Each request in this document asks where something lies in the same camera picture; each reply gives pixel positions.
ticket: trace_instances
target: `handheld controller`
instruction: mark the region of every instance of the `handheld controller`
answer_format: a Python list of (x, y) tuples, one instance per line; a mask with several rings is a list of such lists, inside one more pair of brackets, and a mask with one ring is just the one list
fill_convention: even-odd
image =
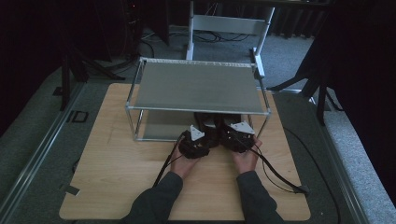
[(236, 124), (223, 124), (220, 143), (228, 149), (243, 153), (254, 146), (254, 130), (246, 121)]
[(178, 145), (178, 150), (187, 159), (198, 159), (209, 154), (209, 147), (200, 146), (202, 137), (205, 136), (199, 130), (190, 126), (190, 131), (184, 132), (184, 138)]

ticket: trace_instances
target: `aluminum frame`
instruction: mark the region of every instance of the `aluminum frame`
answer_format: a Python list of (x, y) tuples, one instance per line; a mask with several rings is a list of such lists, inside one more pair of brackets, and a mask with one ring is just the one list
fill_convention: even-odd
[[(220, 66), (233, 66), (233, 67), (239, 67), (239, 66), (243, 66), (243, 67), (251, 67), (252, 69), (252, 75), (255, 77), (255, 71), (257, 69), (257, 65), (255, 63), (217, 63), (217, 62), (197, 62), (197, 61), (189, 61), (189, 60), (167, 60), (167, 59), (150, 59), (150, 58), (140, 58), (139, 60), (139, 65), (138, 68), (136, 70), (136, 74), (134, 77), (134, 81), (132, 83), (131, 86), (131, 90), (129, 92), (126, 104), (125, 104), (125, 112), (127, 114), (128, 117), (128, 121), (130, 123), (130, 127), (131, 127), (131, 131), (133, 134), (133, 139), (135, 141), (175, 141), (177, 140), (177, 138), (169, 138), (169, 139), (164, 139), (164, 138), (145, 138), (144, 136), (140, 136), (140, 127), (142, 124), (142, 120), (143, 117), (145, 115), (145, 110), (150, 110), (150, 108), (138, 108), (136, 106), (134, 106), (133, 103), (133, 98), (135, 97), (134, 95), (134, 91), (135, 91), (135, 86), (136, 84), (139, 84), (139, 81), (141, 79), (141, 77), (144, 75), (145, 72), (145, 66), (147, 63), (186, 63), (186, 64), (200, 64), (200, 65), (205, 65), (205, 64), (215, 64), (215, 65), (220, 65)], [(257, 133), (257, 136), (260, 137), (262, 134), (262, 131), (264, 130), (269, 118), (271, 117), (272, 111), (271, 111), (271, 107), (268, 103), (268, 99), (266, 96), (266, 90), (264, 88), (263, 82), (262, 82), (262, 78), (261, 77), (255, 77), (256, 80), (259, 81), (260, 83), (260, 87), (257, 89), (261, 89), (261, 93), (262, 93), (262, 97), (264, 100), (264, 105), (262, 105), (263, 108), (263, 112), (258, 114), (258, 113), (246, 113), (244, 115), (247, 116), (247, 120), (250, 124), (250, 126), (253, 127), (252, 125), (252, 120), (251, 120), (251, 115), (259, 115), (259, 116), (265, 116), (265, 120), (262, 124), (262, 126), (259, 128), (259, 132)], [(189, 111), (189, 112), (196, 112), (196, 111), (192, 111), (192, 110), (181, 110), (181, 111)], [(230, 111), (213, 111), (213, 110), (208, 110), (208, 111), (200, 111), (200, 112), (210, 112), (210, 113), (233, 113)], [(134, 118), (133, 118), (133, 113), (137, 113), (137, 119), (134, 122)]]
[(258, 35), (260, 37), (256, 48), (253, 48), (253, 57), (257, 64), (257, 69), (261, 77), (265, 77), (264, 68), (262, 66), (262, 46), (265, 37), (271, 25), (271, 19), (274, 16), (275, 8), (270, 7), (269, 13), (263, 20), (252, 20), (232, 17), (218, 17), (208, 15), (194, 14), (194, 2), (190, 2), (190, 18), (189, 18), (189, 44), (187, 46), (186, 59), (192, 60), (194, 53), (193, 33), (194, 30), (215, 31), (223, 33), (235, 33), (244, 35)]

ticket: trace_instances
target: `person's left hand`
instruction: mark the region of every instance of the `person's left hand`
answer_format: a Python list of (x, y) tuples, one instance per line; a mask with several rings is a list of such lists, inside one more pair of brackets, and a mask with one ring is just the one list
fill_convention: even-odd
[[(255, 135), (253, 136), (254, 144), (251, 150), (258, 151), (258, 148), (262, 145), (262, 141), (260, 141)], [(231, 152), (233, 155), (233, 162), (235, 163), (236, 170), (239, 174), (254, 171), (256, 169), (257, 160), (259, 156), (254, 152), (248, 150), (243, 153), (239, 152)]]
[(173, 162), (171, 163), (170, 170), (171, 172), (179, 175), (182, 179), (184, 179), (190, 173), (190, 171), (194, 167), (195, 163), (198, 162), (198, 160), (200, 159), (187, 159), (186, 157), (183, 156), (183, 154), (180, 153), (177, 146), (174, 153), (172, 154), (171, 161)]

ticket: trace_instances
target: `black cable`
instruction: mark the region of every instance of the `black cable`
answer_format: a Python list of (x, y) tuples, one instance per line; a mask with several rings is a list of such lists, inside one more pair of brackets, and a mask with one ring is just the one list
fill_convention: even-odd
[(268, 168), (270, 168), (271, 172), (280, 180), (282, 180), (285, 184), (289, 185), (291, 188), (293, 188), (293, 192), (294, 193), (303, 193), (305, 195), (309, 194), (309, 190), (306, 189), (302, 189), (301, 187), (297, 187), (295, 185), (293, 185), (292, 183), (289, 182), (289, 180), (285, 179), (282, 175), (280, 175), (276, 169), (274, 169), (274, 167), (271, 165), (271, 163), (263, 156), (260, 155), (260, 153), (258, 153), (257, 151), (253, 150), (252, 148), (249, 148), (250, 151), (252, 151), (254, 154), (256, 154), (257, 156), (260, 157), (260, 159), (262, 159), (263, 162), (265, 162), (265, 164), (268, 166)]
[(271, 172), (280, 180), (282, 180), (285, 184), (289, 185), (291, 188), (293, 188), (293, 192), (294, 193), (303, 193), (305, 195), (309, 194), (309, 189), (303, 189), (303, 186), (297, 187), (295, 185), (293, 185), (292, 183), (289, 182), (289, 180), (285, 179), (282, 175), (280, 175), (276, 169), (274, 169), (274, 167), (271, 165), (271, 163), (263, 156), (261, 155), (259, 152), (253, 150), (252, 148), (248, 147), (245, 143), (241, 142), (237, 137), (235, 137), (235, 140), (238, 141), (240, 144), (242, 144), (243, 146), (245, 146), (245, 148), (247, 150), (252, 151), (254, 154), (256, 154), (257, 156), (259, 156), (260, 159), (262, 159), (263, 162), (265, 162), (265, 164), (267, 164), (268, 168), (270, 168)]
[(169, 164), (168, 164), (168, 165), (172, 164), (172, 162), (177, 161), (178, 159), (180, 159), (180, 158), (183, 157), (183, 156), (184, 156), (184, 155), (180, 155), (180, 156), (178, 156), (177, 158), (175, 158), (174, 160), (169, 161)]
[(149, 46), (149, 48), (151, 49), (151, 58), (155, 58), (154, 48), (148, 42), (146, 42), (146, 41), (144, 41), (142, 39), (140, 39), (140, 42), (145, 44), (145, 45), (147, 45), (147, 46)]
[(265, 165), (264, 165), (264, 161), (263, 161), (263, 160), (262, 160), (262, 169), (264, 170), (265, 176), (267, 176), (268, 180), (269, 180), (273, 185), (277, 186), (279, 189), (285, 190), (286, 192), (294, 193), (294, 191), (292, 191), (292, 190), (288, 190), (288, 189), (284, 189), (284, 188), (280, 187), (278, 184), (276, 184), (276, 183), (270, 178), (270, 176), (267, 174), (267, 171), (265, 170)]
[(126, 57), (125, 62), (123, 62), (123, 63), (118, 63), (118, 64), (114, 64), (114, 65), (110, 65), (110, 66), (107, 66), (107, 67), (105, 67), (105, 68), (108, 69), (108, 70), (110, 70), (110, 71), (112, 71), (112, 70), (117, 70), (117, 69), (120, 69), (120, 68), (124, 68), (124, 67), (130, 65), (131, 63), (133, 63), (133, 61), (134, 61), (136, 58), (137, 58), (136, 55), (134, 55), (134, 56), (128, 55), (128, 56)]
[(341, 223), (340, 207), (339, 207), (337, 201), (335, 200), (335, 196), (334, 196), (334, 194), (332, 193), (332, 190), (331, 190), (331, 188), (330, 188), (330, 186), (329, 186), (329, 183), (328, 183), (327, 180), (325, 179), (324, 174), (321, 172), (320, 167), (319, 167), (317, 161), (315, 160), (314, 156), (313, 156), (312, 153), (309, 151), (308, 147), (307, 147), (306, 144), (303, 142), (303, 140), (302, 140), (299, 136), (297, 136), (296, 133), (292, 132), (290, 129), (285, 128), (285, 127), (283, 127), (283, 129), (286, 130), (286, 131), (288, 131), (289, 133), (291, 133), (291, 134), (303, 145), (303, 147), (305, 148), (305, 150), (306, 150), (306, 152), (308, 153), (309, 157), (311, 158), (312, 162), (313, 162), (313, 163), (315, 164), (315, 166), (317, 167), (318, 172), (319, 172), (319, 174), (320, 174), (320, 177), (322, 178), (324, 184), (326, 185), (327, 190), (328, 190), (329, 193), (330, 193), (330, 196), (332, 197), (332, 201), (333, 201), (333, 203), (334, 203), (335, 210), (337, 211), (337, 223)]
[(126, 67), (125, 69), (123, 69), (123, 70), (121, 70), (121, 71), (118, 71), (118, 72), (115, 72), (114, 74), (123, 73), (123, 72), (125, 72), (126, 70), (130, 69), (131, 67), (136, 67), (136, 65), (135, 65), (135, 64), (131, 64), (131, 65), (129, 65), (128, 67)]
[(156, 187), (156, 186), (158, 185), (158, 183), (160, 182), (161, 177), (163, 176), (163, 172), (165, 171), (166, 167), (167, 167), (170, 163), (172, 163), (173, 161), (175, 161), (175, 160), (177, 160), (178, 158), (180, 158), (180, 157), (178, 157), (178, 158), (172, 160), (171, 162), (169, 162), (169, 161), (171, 160), (171, 158), (172, 158), (173, 153), (175, 152), (175, 149), (177, 148), (178, 143), (180, 142), (181, 138), (184, 136), (185, 133), (186, 133), (186, 131), (183, 132), (183, 133), (178, 137), (178, 139), (177, 139), (177, 141), (176, 141), (174, 147), (172, 148), (171, 154), (168, 155), (168, 158), (166, 158), (166, 161), (163, 163), (163, 168), (161, 168), (161, 171), (160, 171), (160, 173), (157, 175), (157, 179), (155, 180), (154, 185), (153, 185), (152, 187)]
[(246, 35), (245, 37), (238, 39), (241, 35), (237, 35), (236, 37), (233, 38), (224, 38), (222, 37), (219, 33), (215, 33), (212, 31), (200, 31), (196, 32), (197, 34), (201, 35), (213, 35), (214, 39), (207, 39), (198, 35), (194, 35), (195, 38), (199, 38), (202, 42), (208, 42), (208, 43), (219, 43), (219, 42), (238, 42), (238, 41), (243, 41), (249, 37), (249, 35)]

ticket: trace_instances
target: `dark background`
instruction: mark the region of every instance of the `dark background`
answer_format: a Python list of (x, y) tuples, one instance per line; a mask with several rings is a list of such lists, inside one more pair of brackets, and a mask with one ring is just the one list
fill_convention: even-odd
[[(60, 39), (55, 35), (57, 26), (49, 20), (48, 11), (43, 7), (45, 2), (2, 0), (0, 3), (0, 134), (18, 116), (42, 81), (61, 65)], [(112, 56), (134, 51), (131, 30), (125, 29), (131, 18), (121, 13), (132, 1), (125, 2), (126, 5), (106, 5), (110, 2), (58, 2), (71, 43), (92, 59), (111, 60)], [(185, 2), (171, 1), (167, 15), (165, 7), (153, 7), (156, 1), (147, 1), (147, 5), (135, 13), (156, 28), (166, 42), (165, 24), (183, 23), (188, 16), (181, 13), (188, 12)], [(335, 90), (395, 202), (396, 183), (392, 178), (396, 172), (396, 3), (392, 0), (336, 1), (323, 24), (320, 22), (322, 14), (300, 12), (282, 8), (274, 16), (277, 26), (272, 26), (271, 32), (285, 37), (316, 37), (301, 69), (310, 69), (317, 77), (330, 73), (327, 85)], [(297, 29), (299, 24), (289, 29), (292, 32), (285, 31), (285, 27), (293, 25), (282, 20), (291, 15), (300, 15), (300, 20), (312, 23), (307, 13), (319, 16), (308, 32)]]

